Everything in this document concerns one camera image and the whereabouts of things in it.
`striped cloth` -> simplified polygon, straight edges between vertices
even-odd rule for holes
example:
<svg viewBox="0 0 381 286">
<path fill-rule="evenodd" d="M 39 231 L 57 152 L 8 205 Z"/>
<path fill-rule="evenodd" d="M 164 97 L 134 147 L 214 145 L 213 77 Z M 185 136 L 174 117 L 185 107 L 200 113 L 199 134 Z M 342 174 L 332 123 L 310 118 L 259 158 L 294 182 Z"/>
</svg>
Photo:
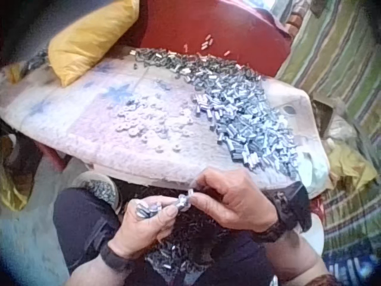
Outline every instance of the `striped cloth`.
<svg viewBox="0 0 381 286">
<path fill-rule="evenodd" d="M 342 100 L 381 154 L 381 46 L 361 3 L 327 1 L 320 18 L 308 12 L 277 78 Z M 381 257 L 380 182 L 356 192 L 338 186 L 321 197 L 323 259 L 344 285 L 360 285 Z"/>
<path fill-rule="evenodd" d="M 381 150 L 381 46 L 361 3 L 327 1 L 320 18 L 308 12 L 277 78 L 311 96 L 341 99 Z"/>
</svg>

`table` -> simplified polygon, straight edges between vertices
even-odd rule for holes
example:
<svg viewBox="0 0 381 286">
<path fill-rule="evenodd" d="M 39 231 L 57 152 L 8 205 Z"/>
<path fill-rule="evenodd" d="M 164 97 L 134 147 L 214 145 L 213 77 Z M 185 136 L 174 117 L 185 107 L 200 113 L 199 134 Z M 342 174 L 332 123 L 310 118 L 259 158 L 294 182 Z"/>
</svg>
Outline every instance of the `table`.
<svg viewBox="0 0 381 286">
<path fill-rule="evenodd" d="M 226 146 L 217 145 L 205 116 L 195 117 L 193 86 L 164 68 L 144 67 L 117 48 L 72 85 L 62 88 L 48 66 L 30 73 L 20 83 L 0 86 L 0 116 L 9 125 L 56 150 L 75 156 L 94 169 L 115 178 L 142 185 L 186 189 L 205 167 L 236 169 Z M 329 164 L 315 126 L 308 95 L 276 79 L 265 78 L 263 87 L 273 107 L 278 107 L 293 129 L 295 141 L 312 161 L 323 162 L 327 179 Z M 134 111 L 130 120 L 147 129 L 147 143 L 139 136 L 117 132 L 118 116 L 126 97 L 144 98 L 145 111 Z M 296 113 L 288 114 L 284 106 Z M 186 124 L 192 118 L 193 124 Z M 162 139 L 156 131 L 167 129 Z M 178 144 L 179 152 L 173 151 Z M 155 149 L 160 145 L 163 152 Z M 291 180 L 275 170 L 251 173 L 261 189 L 283 187 Z M 314 195 L 322 190 L 314 190 Z"/>
</svg>

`concrete floor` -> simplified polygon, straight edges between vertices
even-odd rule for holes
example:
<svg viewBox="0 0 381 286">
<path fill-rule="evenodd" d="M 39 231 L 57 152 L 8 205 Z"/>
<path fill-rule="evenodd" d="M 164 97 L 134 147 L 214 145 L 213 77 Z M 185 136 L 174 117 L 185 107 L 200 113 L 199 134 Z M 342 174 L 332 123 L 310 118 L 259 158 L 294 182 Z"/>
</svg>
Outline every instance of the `concrete floor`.
<svg viewBox="0 0 381 286">
<path fill-rule="evenodd" d="M 58 192 L 85 170 L 85 165 L 73 158 L 59 173 L 43 157 L 27 206 L 21 212 L 1 206 L 0 262 L 17 284 L 55 286 L 68 278 L 52 220 L 53 203 Z"/>
</svg>

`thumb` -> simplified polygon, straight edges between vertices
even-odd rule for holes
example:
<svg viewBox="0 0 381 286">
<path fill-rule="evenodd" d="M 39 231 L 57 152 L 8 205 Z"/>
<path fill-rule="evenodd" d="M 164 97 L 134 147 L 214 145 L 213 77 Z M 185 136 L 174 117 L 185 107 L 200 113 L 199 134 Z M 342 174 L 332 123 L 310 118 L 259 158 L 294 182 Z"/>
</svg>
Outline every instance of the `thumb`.
<svg viewBox="0 0 381 286">
<path fill-rule="evenodd" d="M 201 192 L 195 192 L 189 201 L 197 209 L 211 216 L 219 224 L 226 224 L 235 215 L 233 211 L 219 203 L 215 199 Z"/>
<path fill-rule="evenodd" d="M 174 205 L 169 205 L 163 208 L 158 214 L 150 219 L 147 219 L 149 224 L 153 225 L 158 230 L 165 227 L 169 222 L 171 222 L 176 216 L 179 210 Z"/>
</svg>

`knee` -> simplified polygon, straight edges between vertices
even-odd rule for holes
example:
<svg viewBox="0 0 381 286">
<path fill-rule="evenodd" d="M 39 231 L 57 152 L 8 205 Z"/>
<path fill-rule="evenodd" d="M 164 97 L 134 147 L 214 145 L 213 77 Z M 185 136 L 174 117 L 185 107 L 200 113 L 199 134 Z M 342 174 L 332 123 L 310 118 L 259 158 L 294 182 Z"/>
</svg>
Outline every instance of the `knee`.
<svg viewBox="0 0 381 286">
<path fill-rule="evenodd" d="M 61 216 L 66 216 L 78 204 L 84 203 L 87 193 L 82 188 L 67 188 L 62 190 L 54 202 L 53 222 L 56 224 Z"/>
</svg>

